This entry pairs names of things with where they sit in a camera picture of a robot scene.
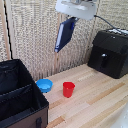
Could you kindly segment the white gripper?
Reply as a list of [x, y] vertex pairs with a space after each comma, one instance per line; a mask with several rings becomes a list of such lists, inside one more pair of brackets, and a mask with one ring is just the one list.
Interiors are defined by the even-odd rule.
[[73, 16], [72, 23], [80, 19], [91, 20], [96, 14], [97, 0], [57, 0], [55, 9], [57, 12]]

